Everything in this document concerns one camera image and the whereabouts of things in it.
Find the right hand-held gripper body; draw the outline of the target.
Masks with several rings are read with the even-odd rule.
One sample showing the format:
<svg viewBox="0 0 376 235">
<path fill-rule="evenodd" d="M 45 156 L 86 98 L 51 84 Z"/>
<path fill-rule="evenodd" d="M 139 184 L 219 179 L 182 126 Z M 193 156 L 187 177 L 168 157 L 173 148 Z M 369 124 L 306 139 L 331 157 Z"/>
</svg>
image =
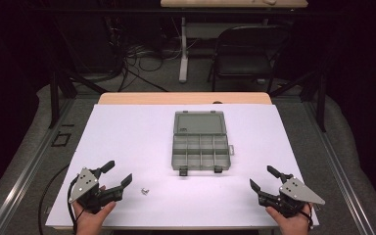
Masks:
<svg viewBox="0 0 376 235">
<path fill-rule="evenodd" d="M 271 195 L 258 188 L 258 203 L 261 206 L 272 207 L 285 217 L 293 217 L 300 213 L 306 204 L 325 204 L 320 196 L 293 174 L 272 172 L 272 175 L 282 182 L 279 194 Z"/>
</svg>

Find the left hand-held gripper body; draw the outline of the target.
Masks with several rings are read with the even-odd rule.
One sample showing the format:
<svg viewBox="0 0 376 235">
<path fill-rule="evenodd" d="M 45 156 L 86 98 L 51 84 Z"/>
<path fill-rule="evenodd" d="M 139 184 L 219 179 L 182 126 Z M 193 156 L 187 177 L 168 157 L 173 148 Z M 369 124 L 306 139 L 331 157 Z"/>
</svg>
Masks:
<svg viewBox="0 0 376 235">
<path fill-rule="evenodd" d="M 68 202 L 78 202 L 87 211 L 99 212 L 109 202 L 122 200 L 123 190 L 117 187 L 102 190 L 99 184 L 100 168 L 84 167 L 80 174 L 71 182 L 68 192 Z"/>
</svg>

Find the grey plastic organizer box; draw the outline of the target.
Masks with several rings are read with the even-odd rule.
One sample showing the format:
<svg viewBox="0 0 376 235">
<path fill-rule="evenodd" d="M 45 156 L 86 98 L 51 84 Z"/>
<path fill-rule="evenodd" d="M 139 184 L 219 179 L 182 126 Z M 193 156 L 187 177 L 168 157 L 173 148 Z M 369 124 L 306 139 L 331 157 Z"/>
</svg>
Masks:
<svg viewBox="0 0 376 235">
<path fill-rule="evenodd" d="M 180 176 L 190 170 L 222 173 L 231 152 L 222 111 L 182 111 L 174 116 L 171 165 Z"/>
</svg>

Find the person's right hand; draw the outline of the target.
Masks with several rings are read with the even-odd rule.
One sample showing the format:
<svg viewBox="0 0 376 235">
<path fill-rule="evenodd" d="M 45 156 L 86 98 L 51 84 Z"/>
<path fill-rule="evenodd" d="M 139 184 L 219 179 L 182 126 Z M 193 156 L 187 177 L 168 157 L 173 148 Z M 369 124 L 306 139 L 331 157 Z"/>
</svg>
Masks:
<svg viewBox="0 0 376 235">
<path fill-rule="evenodd" d="M 306 204 L 302 213 L 289 218 L 273 207 L 266 207 L 265 211 L 278 224 L 282 235 L 308 235 L 309 219 L 306 216 L 311 213 L 311 204 Z"/>
</svg>

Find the person's left hand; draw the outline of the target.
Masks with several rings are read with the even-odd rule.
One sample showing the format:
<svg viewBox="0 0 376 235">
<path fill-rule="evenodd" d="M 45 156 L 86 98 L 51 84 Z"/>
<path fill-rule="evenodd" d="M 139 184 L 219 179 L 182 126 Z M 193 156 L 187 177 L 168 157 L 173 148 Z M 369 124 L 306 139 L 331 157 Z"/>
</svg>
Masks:
<svg viewBox="0 0 376 235">
<path fill-rule="evenodd" d="M 99 235 L 102 231 L 102 225 L 108 215 L 116 207 L 116 202 L 109 202 L 100 211 L 93 214 L 85 211 L 78 202 L 73 202 L 72 207 L 76 219 L 76 235 Z"/>
</svg>

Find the white board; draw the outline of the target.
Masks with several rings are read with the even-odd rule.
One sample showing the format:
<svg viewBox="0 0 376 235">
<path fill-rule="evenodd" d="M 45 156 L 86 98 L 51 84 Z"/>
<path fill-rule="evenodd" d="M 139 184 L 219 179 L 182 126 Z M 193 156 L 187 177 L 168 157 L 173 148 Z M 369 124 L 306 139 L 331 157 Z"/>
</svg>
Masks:
<svg viewBox="0 0 376 235">
<path fill-rule="evenodd" d="M 278 110 L 273 105 L 213 105 L 225 117 L 228 141 L 235 154 L 223 173 L 191 171 L 181 177 L 171 166 L 174 115 L 178 105 L 97 105 L 73 154 L 47 223 L 71 227 L 67 192 L 83 167 L 109 161 L 115 167 L 100 178 L 115 187 L 128 175 L 132 182 L 105 220 L 115 229 L 252 229 L 274 226 L 259 205 L 250 180 L 265 192 L 277 193 L 281 182 L 267 171 L 272 165 L 299 176 Z M 143 195 L 141 189 L 149 189 Z"/>
</svg>

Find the black metal stand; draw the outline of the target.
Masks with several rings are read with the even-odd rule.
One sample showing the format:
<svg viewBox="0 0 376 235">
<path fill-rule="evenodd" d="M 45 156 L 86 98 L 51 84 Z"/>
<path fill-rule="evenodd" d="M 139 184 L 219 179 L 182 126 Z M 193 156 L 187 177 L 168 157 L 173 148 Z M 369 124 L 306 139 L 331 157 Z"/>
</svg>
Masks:
<svg viewBox="0 0 376 235">
<path fill-rule="evenodd" d="M 286 91 L 301 85 L 302 91 L 300 99 L 304 102 L 316 101 L 315 106 L 315 120 L 322 132 L 325 128 L 325 103 L 326 103 L 326 75 L 324 72 L 313 70 L 309 71 L 303 76 L 286 83 L 280 88 L 276 88 L 269 92 L 271 98 L 277 97 Z"/>
<path fill-rule="evenodd" d="M 106 89 L 93 83 L 92 81 L 84 78 L 72 70 L 59 70 L 54 71 L 50 76 L 50 98 L 51 98 L 51 122 L 49 127 L 53 128 L 60 119 L 60 99 L 59 91 L 68 98 L 73 99 L 77 95 L 77 91 L 74 88 L 72 82 L 77 81 L 98 94 L 104 94 Z"/>
</svg>

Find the wooden table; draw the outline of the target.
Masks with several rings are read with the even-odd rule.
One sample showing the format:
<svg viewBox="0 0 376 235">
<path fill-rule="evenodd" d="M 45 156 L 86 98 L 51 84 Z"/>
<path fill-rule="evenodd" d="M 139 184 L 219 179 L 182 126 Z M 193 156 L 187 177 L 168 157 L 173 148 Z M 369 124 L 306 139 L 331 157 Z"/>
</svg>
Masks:
<svg viewBox="0 0 376 235">
<path fill-rule="evenodd" d="M 265 104 L 271 98 L 264 92 L 117 92 L 104 93 L 100 105 L 200 105 Z"/>
</svg>

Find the black folding chair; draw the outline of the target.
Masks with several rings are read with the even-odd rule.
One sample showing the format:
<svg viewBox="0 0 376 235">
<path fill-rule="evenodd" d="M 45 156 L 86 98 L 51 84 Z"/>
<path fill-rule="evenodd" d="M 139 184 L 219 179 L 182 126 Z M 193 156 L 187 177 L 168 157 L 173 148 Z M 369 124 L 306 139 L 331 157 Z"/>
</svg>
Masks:
<svg viewBox="0 0 376 235">
<path fill-rule="evenodd" d="M 280 24 L 239 25 L 216 39 L 208 81 L 215 90 L 218 79 L 274 80 L 277 57 L 290 40 L 289 28 Z"/>
</svg>

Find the wooden desk with white leg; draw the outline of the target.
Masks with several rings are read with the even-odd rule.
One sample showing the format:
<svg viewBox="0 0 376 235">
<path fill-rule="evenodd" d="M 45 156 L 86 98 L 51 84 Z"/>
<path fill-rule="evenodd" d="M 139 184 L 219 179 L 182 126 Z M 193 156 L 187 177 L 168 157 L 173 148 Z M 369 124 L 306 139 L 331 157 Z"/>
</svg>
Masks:
<svg viewBox="0 0 376 235">
<path fill-rule="evenodd" d="M 161 7 L 171 9 L 304 9 L 308 6 L 307 0 L 277 0 L 275 5 L 267 5 L 262 0 L 161 0 Z M 179 70 L 179 82 L 185 83 L 188 75 L 188 51 L 187 51 L 187 26 L 186 17 L 182 17 L 181 23 L 181 63 Z"/>
</svg>

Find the metal floor rail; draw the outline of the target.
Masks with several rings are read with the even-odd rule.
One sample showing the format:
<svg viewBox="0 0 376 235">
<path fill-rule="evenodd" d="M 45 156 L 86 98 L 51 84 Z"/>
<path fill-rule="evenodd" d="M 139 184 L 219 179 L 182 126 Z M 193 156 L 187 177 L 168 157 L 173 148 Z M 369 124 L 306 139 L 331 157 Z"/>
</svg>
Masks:
<svg viewBox="0 0 376 235">
<path fill-rule="evenodd" d="M 74 99 L 63 101 L 59 117 L 51 125 L 51 105 L 41 99 L 38 111 L 23 142 L 0 179 L 0 235 L 6 229 L 38 171 L 44 154 L 57 135 L 61 121 L 67 116 Z"/>
<path fill-rule="evenodd" d="M 315 107 L 313 104 L 303 102 L 306 114 L 311 122 L 312 128 L 315 130 L 317 136 L 320 138 L 322 145 L 326 151 L 326 161 L 329 168 L 334 175 L 335 181 L 341 191 L 344 201 L 349 209 L 352 219 L 358 229 L 360 235 L 376 235 L 372 228 L 369 219 L 356 195 L 339 159 L 336 154 L 330 139 L 326 132 L 323 132 L 319 127 L 315 117 Z"/>
</svg>

